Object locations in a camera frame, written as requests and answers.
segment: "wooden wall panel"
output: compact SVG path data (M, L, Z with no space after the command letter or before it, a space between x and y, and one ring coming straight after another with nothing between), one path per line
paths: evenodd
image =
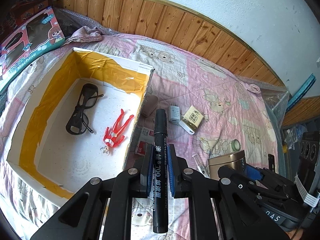
M262 67L263 63L255 58L242 72L241 72L241 76L244 77L252 77L258 69L260 69Z
M229 70L235 75L240 75L241 72L254 60L254 58L255 56L250 51L245 50Z
M88 13L88 0L75 0L74 1L74 11L87 16Z
M177 31L172 38L171 44L178 48L187 50L202 22L203 20L200 18L189 13L184 13Z
M212 62L217 62L233 41L230 35L221 31L203 56Z
M135 34L153 37L164 5L144 0L142 3Z
M237 60L247 52L247 49L242 46L238 41L235 41L232 46L228 48L228 50L225 52L225 54L221 57L221 63L223 64L224 68L230 69L234 64L237 62Z
M88 0L87 16L98 23L102 23L104 0Z
M118 29L123 0L104 0L102 25L113 30Z
M191 41L188 51L191 51L192 53L202 57L219 32L219 28L203 21L202 25Z
M266 75L261 79L261 81L270 83L273 80L273 76L271 74L272 74L271 71L267 69Z
M159 41L164 41L166 43L171 43L172 38L176 33L179 23L183 17L183 14L183 11L165 5L153 38Z
M320 97L299 101L285 116L282 125L305 121L320 115Z
M118 31L135 34L143 0L123 0Z
M54 5L59 8L64 8L70 11L74 11L75 0L58 0L55 2Z
M267 75L267 68L262 65L250 78L262 80Z

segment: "toy packaging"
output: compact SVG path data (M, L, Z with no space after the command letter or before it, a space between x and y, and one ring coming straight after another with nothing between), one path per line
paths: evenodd
M1 44L0 95L32 61L59 48L64 35L52 7L48 7L17 28Z
M4 21L0 23L0 43L18 26L48 6L52 6L52 0L17 0Z
M145 155L147 150L147 144L153 143L155 138L153 137L153 130L147 127L142 127L140 137L138 140L135 153L139 155Z

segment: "white wall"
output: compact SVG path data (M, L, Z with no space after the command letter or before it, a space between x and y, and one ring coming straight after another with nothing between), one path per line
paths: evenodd
M170 0L219 22L258 52L294 94L320 95L320 24L304 0Z

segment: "red action figure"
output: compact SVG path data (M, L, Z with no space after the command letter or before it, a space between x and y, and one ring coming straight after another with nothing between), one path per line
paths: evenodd
M133 114L130 115L128 120L124 123L124 125L119 127L119 122L121 121L123 116L124 116L124 111L123 109L121 109L121 114L119 115L118 119L113 125L113 128L110 131L110 133L109 133L110 127L107 127L103 137L103 142L107 146L104 146L100 149L100 150L103 150L103 153L107 153L109 155L109 147L116 147L124 140L124 135L122 135L119 139L118 139L118 136L120 136L121 133L124 131L124 129L128 126L130 120L134 117L134 115Z

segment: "black marker pen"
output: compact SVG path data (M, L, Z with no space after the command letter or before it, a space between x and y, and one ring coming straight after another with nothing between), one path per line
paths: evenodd
M158 109L154 131L153 232L159 234L168 232L167 136L167 115L164 109Z

